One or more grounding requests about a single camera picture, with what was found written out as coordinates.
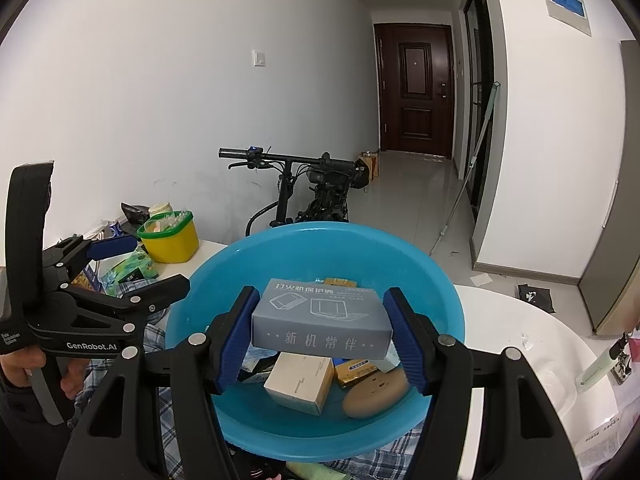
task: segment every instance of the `glass door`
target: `glass door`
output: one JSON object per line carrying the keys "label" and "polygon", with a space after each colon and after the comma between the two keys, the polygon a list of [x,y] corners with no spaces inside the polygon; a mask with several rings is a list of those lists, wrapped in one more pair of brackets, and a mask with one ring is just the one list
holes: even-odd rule
{"label": "glass door", "polygon": [[[484,113],[488,105],[491,86],[494,83],[494,45],[486,0],[468,0],[465,6],[465,15],[471,64],[471,108],[466,152],[466,171],[468,171],[471,157],[478,148]],[[482,201],[486,168],[489,163],[488,146],[491,145],[491,129],[492,121],[489,121],[478,153],[478,160],[476,160],[467,183],[467,192],[474,218],[478,218]]]}

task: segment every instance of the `mop handle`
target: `mop handle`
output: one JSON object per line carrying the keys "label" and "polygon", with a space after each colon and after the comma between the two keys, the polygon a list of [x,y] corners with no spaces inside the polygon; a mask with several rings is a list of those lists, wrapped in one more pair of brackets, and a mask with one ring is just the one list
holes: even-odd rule
{"label": "mop handle", "polygon": [[471,178],[471,171],[473,170],[473,168],[474,168],[474,166],[476,164],[476,159],[478,158],[478,153],[480,152],[480,148],[482,147],[482,142],[484,141],[484,134],[486,133],[486,128],[489,125],[489,118],[491,117],[491,114],[494,111],[495,96],[498,93],[498,87],[499,86],[500,86],[500,83],[498,83],[497,81],[491,86],[491,93],[489,94],[489,102],[487,103],[486,112],[484,113],[484,121],[482,122],[482,129],[480,130],[480,137],[478,139],[478,142],[476,143],[476,150],[475,150],[473,156],[471,157],[471,160],[469,161],[469,166],[468,166],[468,169],[466,171],[466,176],[465,176],[464,182],[462,183],[462,187],[460,188],[460,193],[458,194],[458,196],[456,198],[456,201],[453,204],[453,208],[451,209],[451,213],[450,213],[449,217],[447,218],[447,221],[445,222],[444,227],[442,228],[442,231],[440,231],[440,236],[438,236],[438,239],[436,240],[436,243],[434,243],[433,247],[431,248],[431,251],[429,251],[429,256],[431,256],[433,254],[433,251],[436,249],[436,247],[440,243],[440,240],[442,240],[442,237],[444,236],[444,233],[447,232],[447,228],[449,227],[449,224],[451,223],[451,219],[453,218],[453,215],[456,213],[456,209],[458,208],[458,204],[460,203],[460,199],[462,198],[462,194],[465,192],[466,183]]}

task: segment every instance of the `wooden door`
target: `wooden door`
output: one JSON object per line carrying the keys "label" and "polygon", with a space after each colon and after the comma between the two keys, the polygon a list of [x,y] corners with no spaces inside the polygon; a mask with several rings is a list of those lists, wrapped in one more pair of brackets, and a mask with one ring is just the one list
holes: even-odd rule
{"label": "wooden door", "polygon": [[451,157],[453,54],[448,25],[378,24],[383,150]]}

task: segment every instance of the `white box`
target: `white box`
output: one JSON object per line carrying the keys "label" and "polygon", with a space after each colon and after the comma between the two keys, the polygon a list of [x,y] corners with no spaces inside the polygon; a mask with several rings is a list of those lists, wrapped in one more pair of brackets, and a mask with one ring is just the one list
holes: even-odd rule
{"label": "white box", "polygon": [[400,364],[400,358],[398,357],[394,342],[389,343],[389,349],[386,351],[384,359],[369,360],[369,362],[376,365],[376,368],[385,374],[397,367]]}
{"label": "white box", "polygon": [[329,357],[281,352],[264,389],[281,406],[320,415],[333,377]]}

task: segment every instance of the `yellow plastic container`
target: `yellow plastic container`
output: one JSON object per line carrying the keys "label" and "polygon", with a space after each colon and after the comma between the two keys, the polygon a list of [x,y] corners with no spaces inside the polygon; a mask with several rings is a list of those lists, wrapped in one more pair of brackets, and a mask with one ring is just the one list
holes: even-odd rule
{"label": "yellow plastic container", "polygon": [[[151,230],[155,221],[167,216],[177,216],[184,212],[187,215],[176,227],[157,233]],[[138,236],[142,239],[149,256],[162,264],[186,262],[191,259],[200,246],[191,211],[172,211],[152,216],[139,227]]]}

